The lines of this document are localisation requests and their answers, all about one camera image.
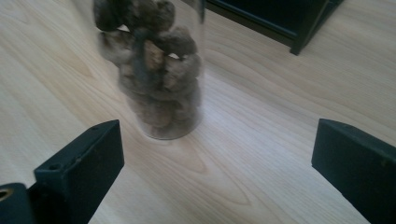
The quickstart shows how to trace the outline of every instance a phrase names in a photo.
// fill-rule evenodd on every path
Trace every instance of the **black cabinet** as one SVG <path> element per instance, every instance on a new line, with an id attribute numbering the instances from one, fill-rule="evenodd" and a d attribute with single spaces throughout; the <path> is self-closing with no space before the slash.
<path id="1" fill-rule="evenodd" d="M 207 8 L 290 46 L 297 55 L 343 0 L 207 0 Z"/>

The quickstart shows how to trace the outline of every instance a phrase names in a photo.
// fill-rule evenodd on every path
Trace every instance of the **wooden table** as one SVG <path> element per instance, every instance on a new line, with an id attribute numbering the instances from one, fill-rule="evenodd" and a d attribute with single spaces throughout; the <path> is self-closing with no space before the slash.
<path id="1" fill-rule="evenodd" d="M 0 2 L 0 185 L 119 119 L 125 167 L 91 223 L 368 223 L 311 167 L 319 118 L 396 146 L 396 3 L 345 1 L 300 56 L 207 12 L 205 118 L 143 135 L 67 0 Z"/>

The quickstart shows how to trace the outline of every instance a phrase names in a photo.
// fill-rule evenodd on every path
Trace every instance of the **light wood surface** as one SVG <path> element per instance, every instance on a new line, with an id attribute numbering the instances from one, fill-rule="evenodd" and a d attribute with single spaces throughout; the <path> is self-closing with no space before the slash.
<path id="1" fill-rule="evenodd" d="M 126 164 L 91 223 L 368 223 L 310 159 L 319 118 L 396 146 L 395 1 L 345 1 L 297 57 L 208 11 L 205 118 L 173 141 L 139 131 L 84 6 L 0 1 L 0 185 L 119 119 Z"/>

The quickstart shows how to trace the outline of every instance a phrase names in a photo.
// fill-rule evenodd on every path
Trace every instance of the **clear glass container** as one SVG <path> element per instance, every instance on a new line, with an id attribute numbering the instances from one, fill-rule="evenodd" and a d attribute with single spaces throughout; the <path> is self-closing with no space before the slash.
<path id="1" fill-rule="evenodd" d="M 144 133 L 191 132 L 202 118 L 205 0 L 93 0 L 90 13 Z"/>

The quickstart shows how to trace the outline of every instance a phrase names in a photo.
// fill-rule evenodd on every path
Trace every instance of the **wood grain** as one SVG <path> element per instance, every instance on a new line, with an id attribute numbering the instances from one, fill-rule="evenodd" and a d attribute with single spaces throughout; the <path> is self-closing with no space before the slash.
<path id="1" fill-rule="evenodd" d="M 368 223 L 310 159 L 319 118 L 396 146 L 394 1 L 345 1 L 297 57 L 207 11 L 205 118 L 174 141 L 139 131 L 74 2 L 0 2 L 0 184 L 119 119 L 126 165 L 91 223 Z"/>

